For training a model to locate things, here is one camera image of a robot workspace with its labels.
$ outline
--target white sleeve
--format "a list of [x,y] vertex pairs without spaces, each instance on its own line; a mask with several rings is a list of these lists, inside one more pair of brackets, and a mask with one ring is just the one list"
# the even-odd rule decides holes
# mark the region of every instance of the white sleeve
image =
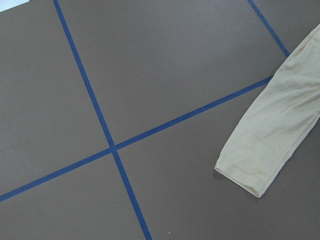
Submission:
[[320,116],[320,25],[244,114],[214,167],[261,197]]

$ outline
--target gray surface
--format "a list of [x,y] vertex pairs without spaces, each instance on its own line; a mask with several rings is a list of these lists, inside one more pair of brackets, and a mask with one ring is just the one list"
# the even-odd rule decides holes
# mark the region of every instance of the gray surface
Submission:
[[[272,75],[245,0],[60,0],[116,143]],[[257,1],[286,47],[318,1]],[[0,195],[108,148],[51,0],[0,13]],[[262,198],[213,171],[263,87],[119,151],[154,240],[320,239],[319,123]],[[111,155],[0,202],[1,240],[143,240]]]
[[290,53],[320,24],[319,0],[255,0],[254,2]]
[[224,143],[258,93],[120,150],[153,239],[319,239],[319,124],[262,198],[213,172]]
[[2,240],[143,239],[111,155],[1,203]]
[[61,0],[116,143],[272,75],[283,54],[246,0]]
[[0,195],[108,148],[50,0],[0,13]]

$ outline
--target white cloth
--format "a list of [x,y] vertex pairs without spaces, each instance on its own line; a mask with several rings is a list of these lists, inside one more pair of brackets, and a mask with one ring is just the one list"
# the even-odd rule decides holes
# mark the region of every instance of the white cloth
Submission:
[[244,114],[214,167],[261,197],[320,116],[320,25]]

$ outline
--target white object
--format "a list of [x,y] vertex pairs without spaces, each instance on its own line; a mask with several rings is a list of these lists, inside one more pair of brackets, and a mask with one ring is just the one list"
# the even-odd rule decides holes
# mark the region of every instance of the white object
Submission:
[[0,12],[27,2],[29,2],[29,0],[0,0]]
[[260,198],[320,116],[320,25],[244,114],[215,170]]

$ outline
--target blue tape strip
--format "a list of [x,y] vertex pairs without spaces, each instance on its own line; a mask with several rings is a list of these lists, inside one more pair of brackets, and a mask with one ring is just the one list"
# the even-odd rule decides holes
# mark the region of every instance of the blue tape strip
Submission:
[[79,167],[81,167],[83,165],[86,165],[86,164],[88,164],[88,163],[90,163],[90,162],[92,162],[94,160],[97,160],[97,159],[99,159],[99,158],[101,158],[103,156],[106,156],[106,155],[108,155],[110,153],[111,153],[110,148],[105,149],[103,151],[100,151],[100,152],[92,155],[92,156],[89,156],[89,157],[87,157],[85,159],[82,159],[80,161],[77,161],[77,162],[75,162],[75,163],[73,163],[73,164],[71,164],[69,166],[66,166],[66,167],[64,167],[64,168],[62,168],[62,169],[60,169],[58,171],[55,171],[53,173],[50,173],[50,174],[48,174],[46,176],[43,176],[43,177],[37,179],[37,180],[34,180],[34,181],[32,181],[32,182],[30,182],[30,183],[28,183],[26,185],[23,185],[23,186],[21,186],[21,187],[19,187],[17,189],[9,191],[9,192],[7,192],[7,193],[5,193],[5,194],[0,196],[0,202],[4,201],[6,199],[12,198],[15,195],[21,194],[24,191],[32,189],[32,188],[34,188],[34,187],[36,187],[36,186],[38,186],[40,184],[48,182],[49,180],[55,179],[56,177],[59,177],[59,176],[61,176],[63,174],[66,174],[66,173],[68,173],[68,172],[70,172],[70,171],[72,171],[74,169],[77,169],[77,168],[79,168]]
[[60,18],[60,22],[61,22],[61,25],[62,25],[63,30],[65,32],[66,38],[67,38],[67,40],[69,42],[69,45],[71,47],[74,59],[75,59],[76,64],[77,64],[77,66],[79,68],[79,71],[81,73],[83,82],[84,82],[85,87],[86,87],[86,89],[88,91],[88,94],[90,96],[90,99],[91,99],[91,102],[93,104],[94,110],[95,110],[96,115],[97,115],[97,117],[98,117],[98,119],[100,121],[100,124],[101,124],[101,127],[103,129],[105,138],[106,138],[107,142],[109,143],[112,155],[114,157],[115,163],[116,163],[117,168],[119,170],[119,173],[121,175],[121,178],[122,178],[122,181],[124,183],[125,189],[126,189],[126,191],[128,193],[128,196],[130,198],[130,201],[131,201],[131,204],[133,206],[133,209],[134,209],[134,212],[136,214],[136,217],[137,217],[137,219],[139,221],[139,224],[141,226],[142,232],[143,232],[146,240],[152,240],[152,237],[151,237],[150,231],[148,229],[148,226],[146,224],[145,218],[143,217],[143,214],[142,214],[141,209],[139,207],[138,201],[136,199],[136,196],[134,194],[134,191],[133,191],[133,189],[131,187],[131,184],[130,184],[130,181],[128,179],[127,173],[125,171],[125,168],[124,168],[124,166],[123,166],[123,164],[121,162],[120,156],[119,156],[119,154],[117,152],[117,149],[115,147],[115,143],[114,143],[114,140],[113,140],[113,138],[111,136],[109,128],[107,126],[106,120],[105,120],[105,118],[104,118],[104,116],[103,116],[103,114],[101,112],[101,109],[100,109],[100,106],[98,104],[97,98],[96,98],[96,96],[94,94],[94,91],[93,91],[93,89],[91,87],[90,81],[88,79],[88,76],[86,74],[85,68],[84,68],[84,66],[82,64],[82,61],[80,59],[80,56],[78,54],[76,45],[74,43],[74,40],[73,40],[73,38],[71,36],[71,33],[69,31],[69,28],[67,26],[67,22],[65,20],[63,12],[62,12],[62,10],[60,8],[59,2],[58,2],[58,0],[53,0],[53,2],[54,2],[54,6],[56,8],[56,11],[58,13],[58,16]]
[[178,124],[178,123],[180,123],[180,122],[182,122],[184,120],[192,118],[193,116],[196,116],[196,115],[201,114],[201,113],[203,113],[203,112],[205,112],[205,111],[207,111],[209,109],[212,109],[212,108],[214,108],[214,107],[216,107],[216,106],[218,106],[220,104],[223,104],[223,103],[225,103],[225,102],[227,102],[227,101],[229,101],[231,99],[234,99],[234,98],[236,98],[236,97],[238,97],[240,95],[243,95],[243,94],[245,94],[247,92],[250,92],[250,91],[252,91],[252,90],[254,90],[256,88],[259,88],[259,87],[267,84],[272,79],[272,77],[273,76],[270,76],[270,77],[268,77],[266,79],[258,81],[258,82],[254,83],[254,84],[252,84],[250,86],[247,86],[247,87],[245,87],[245,88],[243,88],[243,89],[241,89],[239,91],[231,93],[230,95],[222,97],[222,98],[220,98],[220,99],[218,99],[216,101],[213,101],[213,102],[211,102],[211,103],[209,103],[209,104],[207,104],[205,106],[202,106],[202,107],[200,107],[200,108],[198,108],[196,110],[188,112],[188,113],[186,113],[186,114],[184,114],[182,116],[179,116],[179,117],[177,117],[177,118],[175,118],[175,119],[173,119],[171,121],[168,121],[168,122],[166,122],[166,123],[164,123],[162,125],[159,125],[159,126],[157,126],[155,128],[152,128],[152,129],[150,129],[148,131],[145,131],[145,132],[143,132],[143,133],[141,133],[141,134],[139,134],[137,136],[134,136],[134,137],[132,137],[132,138],[126,140],[126,141],[123,141],[123,142],[117,144],[116,148],[117,149],[122,149],[122,148],[124,148],[124,147],[126,147],[128,145],[131,145],[131,144],[133,144],[133,143],[135,143],[137,141],[140,141],[141,139],[147,138],[147,137],[149,137],[149,136],[151,136],[153,134],[156,134],[156,133],[158,133],[158,132],[160,132],[162,130],[165,130],[165,129],[173,126],[173,125],[176,125],[176,124]]
[[278,37],[276,32],[273,30],[273,28],[271,27],[270,23],[267,21],[267,19],[262,14],[262,12],[259,10],[259,8],[255,4],[255,2],[253,0],[248,0],[248,2],[251,5],[251,7],[253,8],[253,10],[256,12],[256,14],[260,18],[260,20],[263,22],[265,27],[268,29],[269,33],[272,35],[273,39],[275,40],[276,44],[278,44],[278,46],[280,47],[280,49],[282,50],[284,55],[286,57],[289,57],[289,55],[290,55],[289,51],[286,49],[285,45],[281,42],[280,38]]

